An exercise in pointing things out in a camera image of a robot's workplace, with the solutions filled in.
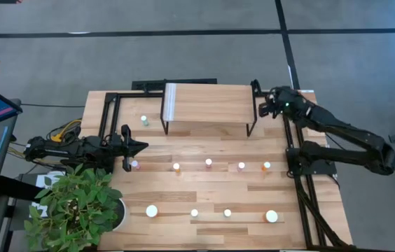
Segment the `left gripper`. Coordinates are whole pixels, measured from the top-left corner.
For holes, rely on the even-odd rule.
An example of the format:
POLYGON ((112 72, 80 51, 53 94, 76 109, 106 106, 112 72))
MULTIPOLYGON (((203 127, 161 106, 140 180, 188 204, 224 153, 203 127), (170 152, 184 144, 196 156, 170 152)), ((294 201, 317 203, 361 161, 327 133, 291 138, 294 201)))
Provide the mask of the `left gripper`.
MULTIPOLYGON (((129 162, 129 138, 131 137, 131 131, 128 125, 121 126, 121 134, 117 134, 116 132, 112 133, 108 140, 108 146, 111 152, 111 157, 123 157, 123 169, 126 172, 132 171, 129 162)), ((137 141, 135 139, 131 139, 131 144, 134 145, 131 147, 133 153, 139 153, 148 147, 148 143, 144 141, 137 141)))

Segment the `black perforated bar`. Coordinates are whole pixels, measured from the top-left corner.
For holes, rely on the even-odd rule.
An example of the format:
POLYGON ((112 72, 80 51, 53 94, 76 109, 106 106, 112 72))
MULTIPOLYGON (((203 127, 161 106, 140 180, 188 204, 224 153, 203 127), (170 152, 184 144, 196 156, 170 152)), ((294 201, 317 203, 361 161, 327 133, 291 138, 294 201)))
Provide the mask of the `black perforated bar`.
POLYGON ((217 84, 218 80, 216 78, 135 80, 132 81, 132 90, 144 92, 163 90, 166 83, 217 84))

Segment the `white plant pot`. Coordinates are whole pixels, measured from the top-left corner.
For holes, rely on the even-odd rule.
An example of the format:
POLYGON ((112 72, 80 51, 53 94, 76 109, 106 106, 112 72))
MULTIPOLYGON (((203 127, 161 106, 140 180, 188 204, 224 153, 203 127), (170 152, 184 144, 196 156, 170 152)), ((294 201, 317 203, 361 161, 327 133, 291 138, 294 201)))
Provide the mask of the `white plant pot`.
POLYGON ((126 218, 127 209, 122 199, 117 201, 117 206, 114 209, 114 213, 116 214, 116 219, 113 222, 113 231, 117 230, 124 223, 126 218))

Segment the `green leafy potted plant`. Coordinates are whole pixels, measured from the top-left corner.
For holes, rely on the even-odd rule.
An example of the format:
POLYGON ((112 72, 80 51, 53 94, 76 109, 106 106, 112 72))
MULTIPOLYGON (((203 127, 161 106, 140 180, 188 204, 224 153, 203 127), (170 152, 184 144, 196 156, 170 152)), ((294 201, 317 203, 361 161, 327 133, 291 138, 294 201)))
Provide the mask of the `green leafy potted plant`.
POLYGON ((123 195, 110 186, 112 173, 68 168, 51 188, 36 195, 47 206, 46 218, 29 206, 24 221, 30 251, 89 252, 97 248, 103 234, 113 230, 114 209, 123 195))

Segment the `black box white logo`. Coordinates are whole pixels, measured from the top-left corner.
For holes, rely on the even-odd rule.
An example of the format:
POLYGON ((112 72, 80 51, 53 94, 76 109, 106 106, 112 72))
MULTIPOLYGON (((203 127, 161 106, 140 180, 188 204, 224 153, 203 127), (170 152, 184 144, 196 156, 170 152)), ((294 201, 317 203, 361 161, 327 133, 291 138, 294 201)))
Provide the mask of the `black box white logo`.
MULTIPOLYGON (((36 187, 39 188, 51 188, 54 183, 57 183, 61 176, 64 176, 66 173, 64 171, 50 171, 47 174, 39 174, 36 177, 36 187)), ((40 213, 42 218, 46 218, 47 214, 47 206, 42 206, 39 203, 32 202, 31 206, 36 208, 36 210, 40 213)))

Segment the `black aluminium table frame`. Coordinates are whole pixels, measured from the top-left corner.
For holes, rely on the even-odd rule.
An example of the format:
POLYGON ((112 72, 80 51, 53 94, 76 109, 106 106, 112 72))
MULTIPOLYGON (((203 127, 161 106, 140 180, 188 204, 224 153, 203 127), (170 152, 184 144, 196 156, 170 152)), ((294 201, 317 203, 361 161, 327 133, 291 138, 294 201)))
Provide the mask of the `black aluminium table frame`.
POLYGON ((325 136, 286 118, 258 115, 250 136, 239 123, 160 121, 163 90, 93 91, 83 133, 105 137, 128 125, 132 138, 148 143, 134 159, 140 170, 114 162, 111 186, 122 192, 127 213, 115 231, 103 234, 103 251, 301 250, 342 252, 352 248, 339 187, 311 171, 294 176, 286 152, 305 139, 320 146, 325 136), (148 118, 144 126, 141 116, 148 118), (206 168, 205 160, 212 160, 206 168), (244 162, 244 171, 237 171, 244 162), (270 171, 261 169, 270 162, 270 171), (180 164, 180 173, 173 164, 180 164), (158 215, 146 215, 148 205, 158 215), (198 216, 192 217, 192 209, 198 216), (223 211, 232 214, 225 217, 223 211), (264 214, 278 213, 276 223, 264 214))

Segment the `wooden shelf black metal frame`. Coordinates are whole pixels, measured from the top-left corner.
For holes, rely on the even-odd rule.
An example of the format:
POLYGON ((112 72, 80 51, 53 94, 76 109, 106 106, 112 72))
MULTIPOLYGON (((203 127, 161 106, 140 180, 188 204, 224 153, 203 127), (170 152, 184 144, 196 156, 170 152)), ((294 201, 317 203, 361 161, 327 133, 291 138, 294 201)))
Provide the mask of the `wooden shelf black metal frame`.
POLYGON ((239 123, 250 136, 258 120, 256 97, 261 94, 255 79, 249 85, 166 83, 160 110, 165 134, 169 124, 239 123))

